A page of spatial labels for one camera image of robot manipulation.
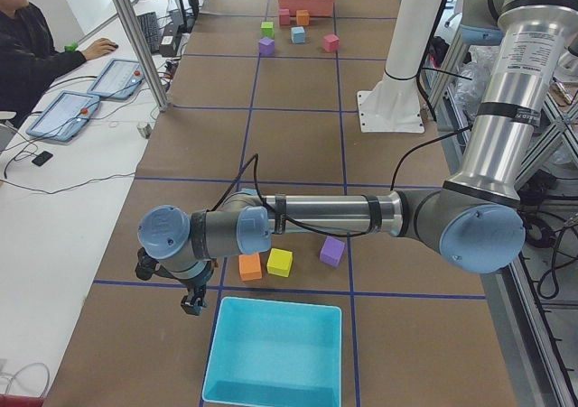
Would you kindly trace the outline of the person's hand on mouse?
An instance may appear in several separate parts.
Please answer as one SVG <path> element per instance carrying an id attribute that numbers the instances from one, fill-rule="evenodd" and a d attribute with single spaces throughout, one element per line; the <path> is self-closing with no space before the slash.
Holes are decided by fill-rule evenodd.
<path id="1" fill-rule="evenodd" d="M 97 58 L 108 55 L 109 53 L 115 51 L 117 48 L 117 43 L 112 42 L 107 38 L 100 38 L 92 42 L 88 48 L 83 50 L 81 53 L 86 60 L 95 60 Z"/>

